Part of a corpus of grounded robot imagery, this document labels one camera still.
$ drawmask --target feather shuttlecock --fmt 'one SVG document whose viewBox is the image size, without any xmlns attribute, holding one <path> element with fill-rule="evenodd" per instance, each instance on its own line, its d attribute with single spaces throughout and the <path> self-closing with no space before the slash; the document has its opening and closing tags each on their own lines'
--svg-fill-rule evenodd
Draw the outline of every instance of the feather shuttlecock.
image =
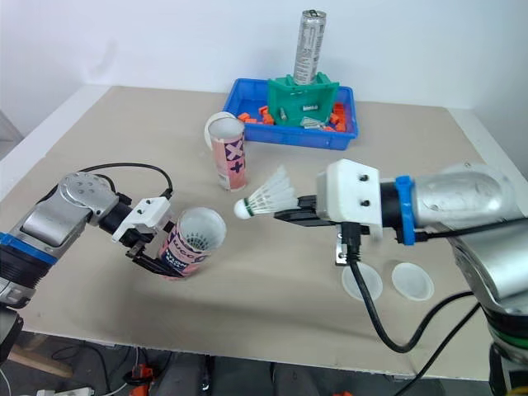
<svg viewBox="0 0 528 396">
<path fill-rule="evenodd" d="M 297 208 L 297 202 L 286 170 L 284 166 L 280 166 L 275 174 L 248 198 L 237 201 L 234 213 L 239 219 L 249 219 L 254 215 Z"/>
</svg>

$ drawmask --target beige tabletop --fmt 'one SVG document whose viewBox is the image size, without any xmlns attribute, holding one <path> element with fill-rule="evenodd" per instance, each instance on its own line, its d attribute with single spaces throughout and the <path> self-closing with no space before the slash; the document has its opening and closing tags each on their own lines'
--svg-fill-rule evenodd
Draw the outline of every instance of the beige tabletop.
<svg viewBox="0 0 528 396">
<path fill-rule="evenodd" d="M 481 161 L 471 143 L 438 107 L 358 103 L 361 135 L 333 151 L 248 142 L 249 185 L 237 193 L 217 184 L 203 138 L 204 123 L 224 94 L 112 88 L 13 188 L 0 204 L 0 229 L 8 231 L 64 174 L 106 162 L 152 163 L 176 185 L 176 213 L 195 205 L 221 213 L 224 245 L 200 273 L 179 281 L 155 276 L 125 257 L 110 235 L 87 226 L 82 237 L 38 285 L 21 311 L 26 329 L 66 337 L 135 344 L 352 370 L 411 374 L 474 304 L 467 298 L 444 309 L 407 355 L 389 350 L 375 335 L 363 303 L 341 285 L 333 265 L 332 228 L 305 229 L 271 217 L 238 220 L 233 203 L 285 164 L 299 195 L 315 192 L 318 172 L 340 158 L 377 167 L 382 177 L 422 175 L 465 161 Z M 165 181 L 143 169 L 106 172 L 134 202 L 156 196 Z M 155 239 L 154 248 L 161 243 Z M 368 240 L 363 261 L 383 277 L 376 301 L 394 340 L 406 342 L 426 311 L 468 286 L 450 246 L 432 241 L 404 247 L 385 232 Z M 398 294 L 390 273 L 414 262 L 430 274 L 435 294 L 412 302 Z M 428 374 L 485 380 L 490 337 L 478 313 L 445 349 Z"/>
</svg>

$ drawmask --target wire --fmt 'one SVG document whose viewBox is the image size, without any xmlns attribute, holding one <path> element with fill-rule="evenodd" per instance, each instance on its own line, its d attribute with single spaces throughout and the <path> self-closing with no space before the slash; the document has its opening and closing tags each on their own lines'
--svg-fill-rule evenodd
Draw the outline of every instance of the wire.
<svg viewBox="0 0 528 396">
<path fill-rule="evenodd" d="M 429 370 L 429 368 L 435 362 L 436 358 L 441 354 L 441 352 L 444 350 L 447 344 L 451 341 L 451 339 L 455 336 L 455 334 L 471 319 L 473 315 L 475 315 L 475 313 L 479 310 L 479 308 L 480 308 L 480 304 L 477 303 L 462 318 L 462 320 L 460 320 L 460 322 L 458 322 L 458 324 L 449 332 L 447 337 L 444 338 L 444 341 L 442 341 L 442 343 L 438 346 L 436 351 L 429 358 L 427 363 L 422 367 L 422 369 L 418 372 L 418 374 L 416 374 L 416 376 L 411 380 L 411 382 L 403 386 L 403 388 L 401 388 L 396 394 L 394 394 L 394 396 L 400 396 L 404 394 L 405 392 L 407 392 L 408 390 L 410 390 L 410 388 L 412 388 L 418 382 L 418 380 L 421 379 L 421 377 L 423 377 L 426 374 L 427 370 Z"/>
<path fill-rule="evenodd" d="M 451 231 L 445 231 L 441 233 L 417 233 L 418 237 L 425 238 L 425 241 L 428 239 L 434 238 L 453 238 L 459 237 L 462 235 L 467 235 L 469 233 L 482 233 L 483 231 L 489 231 L 491 229 L 499 229 L 501 227 L 506 227 L 507 225 L 518 224 L 528 220 L 528 217 L 520 217 L 519 219 L 510 219 L 500 221 L 498 223 L 483 224 L 477 225 L 474 227 L 468 227 L 466 229 L 453 229 Z"/>
<path fill-rule="evenodd" d="M 167 360 L 165 361 L 165 364 L 163 365 L 162 369 L 159 371 L 159 375 L 161 375 L 167 369 L 168 363 L 171 361 L 172 353 L 174 353 L 174 352 L 170 352 L 168 354 L 168 357 L 167 357 Z"/>
<path fill-rule="evenodd" d="M 114 374 L 118 371 L 118 369 L 120 369 L 124 363 L 126 363 L 127 359 L 129 358 L 129 355 L 130 355 L 130 346 L 127 346 L 126 347 L 126 353 L 125 353 L 125 356 L 123 357 L 123 359 L 121 359 L 121 361 L 119 362 L 119 364 L 110 371 L 110 374 L 108 375 L 108 378 L 111 380 L 112 377 L 114 376 Z"/>
<path fill-rule="evenodd" d="M 105 179 L 110 185 L 110 189 L 112 190 L 112 192 L 116 192 L 116 184 L 114 184 L 114 181 L 112 179 L 110 179 L 107 175 L 101 175 L 100 173 L 96 173 L 96 176 Z"/>
<path fill-rule="evenodd" d="M 113 392 L 109 392 L 107 394 L 102 394 L 101 396 L 112 396 L 113 394 L 117 394 L 118 392 L 120 392 L 122 389 L 125 388 L 125 386 L 127 386 L 128 384 L 127 383 L 124 383 L 122 384 L 118 389 L 114 390 Z"/>
<path fill-rule="evenodd" d="M 72 355 L 69 355 L 69 356 L 57 356 L 57 355 L 59 355 L 60 353 L 62 353 L 64 351 L 71 351 L 72 349 L 75 349 L 75 348 L 77 348 L 77 350 Z M 110 390 L 110 379 L 109 379 L 109 376 L 108 376 L 108 369 L 106 368 L 105 358 L 99 352 L 99 350 L 96 349 L 94 346 L 87 345 L 86 343 L 83 343 L 83 344 L 80 344 L 80 345 L 66 346 L 65 348 L 61 348 L 61 349 L 53 352 L 51 354 L 51 358 L 54 361 L 65 361 L 67 359 L 72 359 L 72 358 L 74 358 L 75 356 L 77 356 L 79 354 L 79 352 L 80 352 L 80 350 L 82 348 L 88 349 L 90 351 L 94 351 L 99 356 L 99 360 L 101 361 L 101 366 L 102 366 L 102 370 L 103 370 L 103 375 L 105 377 L 106 392 L 110 392 L 111 391 Z"/>
<path fill-rule="evenodd" d="M 150 165 L 148 163 L 103 163 L 101 165 L 94 165 L 93 167 L 85 167 L 84 169 L 81 169 L 80 172 L 92 172 L 99 169 L 107 169 L 109 167 L 145 167 L 147 169 L 152 169 L 156 172 L 160 172 L 167 180 L 168 188 L 162 192 L 160 196 L 164 196 L 169 199 L 172 195 L 172 192 L 174 191 L 172 188 L 172 180 L 168 174 L 160 167 L 155 167 L 154 165 Z"/>
<path fill-rule="evenodd" d="M 141 352 L 141 355 L 143 355 L 143 358 L 145 359 L 145 365 L 149 364 L 149 355 L 147 355 L 147 352 L 144 348 L 140 348 L 139 351 Z"/>
<path fill-rule="evenodd" d="M 473 295 L 473 292 L 471 291 L 464 291 L 462 293 L 458 293 L 456 295 L 451 295 L 445 299 L 443 299 L 440 303 L 435 305 L 422 319 L 420 324 L 418 325 L 416 331 L 412 335 L 409 342 L 407 342 L 404 345 L 399 345 L 396 342 L 394 342 L 387 332 L 385 331 L 383 324 L 380 321 L 380 316 L 378 315 L 378 311 L 376 310 L 376 307 L 374 305 L 374 301 L 372 301 L 372 297 L 370 297 L 369 289 L 365 283 L 365 280 L 363 279 L 363 275 L 361 274 L 359 267 L 357 266 L 356 261 L 349 261 L 348 255 L 347 255 L 347 261 L 348 265 L 350 266 L 352 270 L 352 274 L 354 275 L 354 278 L 356 278 L 357 286 L 360 289 L 361 296 L 363 297 L 363 300 L 365 302 L 366 310 L 370 316 L 370 321 L 372 322 L 372 325 L 374 326 L 375 331 L 378 333 L 379 338 L 383 343 L 392 349 L 393 351 L 397 353 L 407 353 L 411 351 L 420 341 L 420 338 L 422 337 L 423 332 L 425 331 L 427 325 L 429 322 L 433 319 L 433 317 L 446 305 L 449 303 L 461 299 L 464 297 L 468 297 L 470 295 Z"/>
<path fill-rule="evenodd" d="M 2 369 L 0 369 L 0 374 L 1 374 L 2 377 L 3 377 L 3 380 L 6 381 L 7 392 L 9 393 L 9 396 L 12 396 L 12 393 L 11 393 L 11 384 L 9 384 L 9 379 L 7 379 L 7 377 L 6 377 L 6 375 L 4 374 L 4 372 L 2 371 Z"/>
</svg>

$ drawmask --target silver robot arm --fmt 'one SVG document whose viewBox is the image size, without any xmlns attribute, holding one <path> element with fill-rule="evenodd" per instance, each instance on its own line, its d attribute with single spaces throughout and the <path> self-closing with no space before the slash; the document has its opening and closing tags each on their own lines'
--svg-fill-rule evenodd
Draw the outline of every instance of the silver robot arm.
<svg viewBox="0 0 528 396">
<path fill-rule="evenodd" d="M 341 160 L 318 175 L 316 196 L 300 197 L 299 209 L 275 217 L 308 227 L 346 226 L 347 242 L 344 233 L 337 237 L 337 265 L 347 265 L 350 256 L 358 260 L 361 234 L 380 239 L 383 227 L 409 246 L 447 238 L 493 336 L 493 392 L 528 384 L 528 221 L 500 172 L 466 163 L 381 181 L 377 169 Z"/>
<path fill-rule="evenodd" d="M 172 227 L 168 197 L 131 199 L 112 191 L 106 181 L 89 172 L 63 177 L 9 233 L 0 233 L 0 364 L 21 331 L 23 320 L 12 309 L 25 307 L 42 277 L 65 254 L 86 224 L 112 235 L 130 248 L 126 253 L 143 268 L 167 276 L 174 269 L 144 254 L 144 245 L 160 229 Z"/>
</svg>

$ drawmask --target silver canister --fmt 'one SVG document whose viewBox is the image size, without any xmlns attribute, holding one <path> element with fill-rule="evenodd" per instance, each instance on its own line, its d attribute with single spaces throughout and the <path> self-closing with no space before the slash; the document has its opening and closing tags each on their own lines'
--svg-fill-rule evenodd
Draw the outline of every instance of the silver canister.
<svg viewBox="0 0 528 396">
<path fill-rule="evenodd" d="M 309 85 L 314 82 L 326 23 L 326 12 L 303 11 L 294 69 L 294 81 L 298 85 Z"/>
</svg>

